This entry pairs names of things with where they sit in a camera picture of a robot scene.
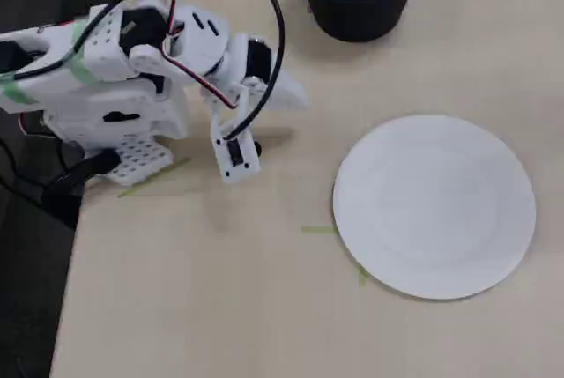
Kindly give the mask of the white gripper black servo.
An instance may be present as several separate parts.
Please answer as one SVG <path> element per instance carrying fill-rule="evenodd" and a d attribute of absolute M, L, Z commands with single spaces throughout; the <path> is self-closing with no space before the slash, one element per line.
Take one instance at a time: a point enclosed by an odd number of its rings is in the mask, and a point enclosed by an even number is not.
<path fill-rule="evenodd" d="M 268 85 L 274 66 L 273 51 L 264 39 L 238 33 L 227 43 L 219 69 L 218 85 L 211 80 L 201 84 L 201 94 L 212 120 L 242 121 L 249 113 L 249 89 L 244 85 Z M 308 108 L 304 87 L 281 70 L 265 107 L 273 110 Z"/>

